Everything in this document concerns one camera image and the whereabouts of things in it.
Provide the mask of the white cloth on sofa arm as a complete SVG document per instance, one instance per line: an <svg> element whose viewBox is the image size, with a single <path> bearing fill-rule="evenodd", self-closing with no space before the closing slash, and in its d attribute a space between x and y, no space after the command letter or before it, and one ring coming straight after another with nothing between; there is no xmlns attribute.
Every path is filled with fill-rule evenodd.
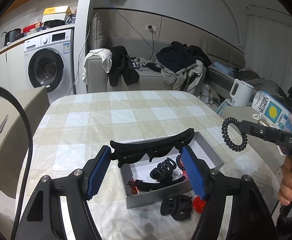
<svg viewBox="0 0 292 240"><path fill-rule="evenodd" d="M103 69L104 73L108 74L112 67L112 52L109 49L93 49L85 56L83 63L83 77L82 80L86 85L89 84L89 64L91 61L97 60L98 68Z"/></svg>

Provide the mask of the black garment on sofa arm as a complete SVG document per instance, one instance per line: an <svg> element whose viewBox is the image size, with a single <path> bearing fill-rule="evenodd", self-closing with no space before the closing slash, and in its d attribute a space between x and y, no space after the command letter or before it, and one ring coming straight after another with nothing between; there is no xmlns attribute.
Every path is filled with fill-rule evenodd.
<svg viewBox="0 0 292 240"><path fill-rule="evenodd" d="M124 46L111 47L112 64L108 73L110 86L118 86L119 77L122 76L127 86L139 82L139 74L132 66L132 60Z"/></svg>

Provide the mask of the person's right hand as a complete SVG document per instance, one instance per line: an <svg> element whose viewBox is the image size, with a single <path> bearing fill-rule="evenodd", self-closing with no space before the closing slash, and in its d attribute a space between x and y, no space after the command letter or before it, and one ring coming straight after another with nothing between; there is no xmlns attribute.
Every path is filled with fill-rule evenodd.
<svg viewBox="0 0 292 240"><path fill-rule="evenodd" d="M281 205L288 206L292 202L292 159L286 156L282 167L282 181L278 191Z"/></svg>

